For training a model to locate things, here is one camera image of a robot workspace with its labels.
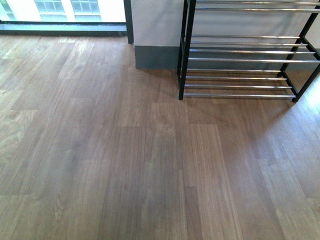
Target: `window pane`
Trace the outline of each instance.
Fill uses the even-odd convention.
[[[10,21],[15,21],[16,18],[15,18],[15,15],[13,13],[7,13],[8,14],[8,17],[10,19]]]
[[[75,19],[77,22],[101,22],[100,16],[88,16],[88,15],[76,15]]]
[[[43,22],[67,22],[66,15],[41,15]]]
[[[45,2],[44,5],[46,6],[47,12],[55,12],[56,11],[53,2]]]
[[[100,13],[98,3],[90,3],[90,5],[93,13],[95,14]]]
[[[72,5],[73,5],[73,10],[74,10],[75,13],[81,13],[82,12],[80,3],[75,2]]]
[[[55,9],[56,9],[57,12],[60,12],[60,13],[64,13],[65,12],[64,7],[62,6],[61,2],[55,2],[54,6],[55,6]]]
[[[36,4],[36,6],[37,6],[37,8],[38,8],[40,13],[43,13],[43,12],[47,11],[47,9],[45,7],[45,4],[43,2],[36,1],[35,4]]]
[[[82,2],[82,10],[84,13],[91,13],[90,6],[88,2]]]

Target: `laminate floor plank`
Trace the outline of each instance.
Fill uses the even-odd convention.
[[[0,174],[5,166],[12,161],[17,148],[25,136],[37,111],[10,111],[0,122]]]
[[[0,89],[0,123],[5,119],[22,93],[22,90]]]
[[[2,35],[1,39],[0,39],[0,58],[2,59],[2,57],[8,52],[10,51],[10,49],[15,45],[15,43],[17,43],[20,40],[19,37],[13,37],[13,36],[6,36],[6,35]]]
[[[189,122],[188,102],[179,101],[178,107],[178,119],[179,119],[179,131],[180,140],[179,145],[181,146],[181,157],[183,162],[183,177],[185,187],[196,187],[196,165],[197,162],[193,154],[193,145],[191,140],[191,129]]]
[[[13,232],[29,198],[28,195],[0,195],[0,239],[13,239]]]
[[[320,141],[285,140],[283,150],[307,198],[320,198]]]
[[[148,71],[129,67],[128,76],[130,76],[129,81],[123,86],[124,94],[118,126],[145,126],[150,74]]]
[[[23,239],[28,231],[35,239],[50,239],[54,227],[62,217],[72,189],[80,156],[84,153],[90,135],[94,102],[90,98],[71,98],[59,115],[59,128],[54,135],[48,153],[25,185],[33,201],[25,206],[14,239]],[[33,221],[28,221],[29,213]]]
[[[60,128],[62,116],[68,106],[74,80],[61,81],[52,89],[55,94],[46,107],[34,117],[25,137],[20,142],[14,158],[0,176],[0,194],[27,194],[27,185],[37,181],[35,173],[45,164],[49,148]]]
[[[112,159],[124,86],[128,76],[127,65],[108,65],[108,74],[102,84],[93,108],[93,130],[84,159]]]
[[[137,239],[187,239],[173,106],[173,103],[148,105]]]
[[[190,127],[203,239],[242,240],[217,125]]]
[[[114,141],[114,158],[110,159],[97,239],[143,239],[138,235],[141,229],[139,191],[144,165],[144,130],[142,127],[120,127]]]
[[[17,42],[6,52],[3,59],[25,59],[29,52],[36,48],[39,42],[39,36],[26,36],[27,39],[20,38]]]
[[[21,64],[21,59],[2,59],[0,58],[0,86],[3,85],[11,72]]]
[[[65,61],[58,78],[59,79],[79,79],[89,57],[94,41],[81,38],[74,43],[74,47],[69,57]]]
[[[285,238],[319,239],[319,222],[290,162],[287,159],[258,161]]]
[[[243,238],[284,240],[260,166],[256,161],[251,138],[240,117],[242,115],[240,108],[235,104],[216,104],[215,109],[226,171]]]
[[[309,205],[316,217],[318,223],[320,224],[320,199],[319,198],[308,198]]]
[[[202,226],[197,188],[195,186],[187,186],[185,187],[184,192],[188,239],[202,240]]]
[[[50,239],[96,240],[110,178],[110,159],[79,161],[72,188]]]
[[[6,90],[23,90],[28,85],[39,70],[41,64],[46,60],[47,55],[52,53],[52,48],[48,47],[48,51],[37,51],[33,49],[28,56],[9,74],[0,89]]]

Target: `black metal frame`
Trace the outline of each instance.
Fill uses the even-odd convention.
[[[207,1],[207,2],[201,2],[203,3],[215,3],[215,1]],[[186,84],[186,77],[187,77],[187,70],[188,70],[188,61],[189,61],[189,52],[190,52],[190,45],[191,45],[191,38],[192,38],[192,31],[193,31],[193,23],[194,23],[194,16],[196,11],[196,3],[197,0],[184,0],[184,6],[183,6],[183,15],[182,15],[182,27],[181,27],[181,38],[180,38],[180,48],[179,48],[179,56],[178,56],[178,64],[177,64],[177,79],[178,79],[178,88],[179,88],[179,95],[178,99],[182,100],[184,95],[194,95],[194,96],[202,96],[205,94],[202,93],[188,93],[185,94],[185,84]],[[320,5],[316,3],[315,10],[320,10]],[[215,11],[219,8],[203,8],[199,7],[198,10],[210,10]],[[299,34],[295,44],[305,44],[306,48],[313,53],[313,56],[320,61],[320,53],[317,51],[317,49],[306,39],[306,34],[308,33],[310,27],[314,23],[316,17],[318,16],[318,12],[314,11],[311,13],[310,17],[308,18],[306,24],[304,25],[301,33]],[[296,52],[298,50],[299,46],[293,46],[290,50],[290,52]],[[290,64],[290,61],[293,59],[294,53],[290,53],[287,55],[285,61],[283,61],[283,65],[280,68],[279,73],[277,74],[278,77],[282,77],[282,79],[285,80],[287,85],[290,87],[292,93],[294,94],[292,101],[296,103],[301,96],[304,94],[304,92],[308,89],[310,84],[313,82],[313,80],[317,77],[317,75],[320,73],[320,64],[316,67],[316,69],[313,71],[313,73],[310,75],[308,80],[305,82],[305,84],[302,86],[301,90],[298,91],[292,81],[290,80],[289,76],[286,74],[286,69]]]

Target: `rack leg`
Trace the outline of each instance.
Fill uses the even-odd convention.
[[[299,101],[301,96],[304,94],[304,92],[307,90],[307,88],[310,86],[310,84],[313,82],[313,80],[317,77],[317,75],[320,73],[320,64],[318,67],[314,70],[314,72],[311,74],[309,79],[305,82],[301,90],[298,92],[295,98],[292,99],[292,102],[296,103]]]

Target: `chrome bar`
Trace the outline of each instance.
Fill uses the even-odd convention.
[[[203,69],[188,68],[189,72],[234,72],[234,73],[280,73],[280,70],[237,70],[237,69]]]
[[[214,85],[214,84],[186,84],[189,89],[259,89],[259,90],[286,90],[292,86],[245,86],[245,85]]]
[[[233,5],[302,5],[302,6],[320,6],[320,2],[308,1],[221,1],[208,0],[196,1],[197,4],[233,4]]]
[[[216,94],[216,93],[184,93],[184,97],[198,97],[198,98],[295,98],[295,95],[249,95],[249,94]]]
[[[239,45],[239,46],[286,46],[286,47],[304,47],[306,43],[253,43],[253,42],[212,42],[212,41],[192,41],[191,44],[199,45]]]
[[[299,36],[235,36],[235,35],[203,35],[193,34],[196,38],[238,38],[238,39],[299,39]]]
[[[201,62],[239,62],[239,63],[301,63],[301,64],[320,64],[320,60],[276,60],[276,59],[236,59],[236,58],[199,58],[189,57],[189,61]]]
[[[320,9],[297,9],[297,8],[218,8],[196,7],[199,11],[216,12],[284,12],[284,13],[320,13]]]
[[[227,80],[287,80],[283,77],[235,77],[235,76],[186,76],[188,80],[216,80],[216,79],[227,79]]]
[[[220,50],[220,49],[190,49],[194,53],[221,53],[221,54],[315,54],[314,51],[248,51],[248,50]]]

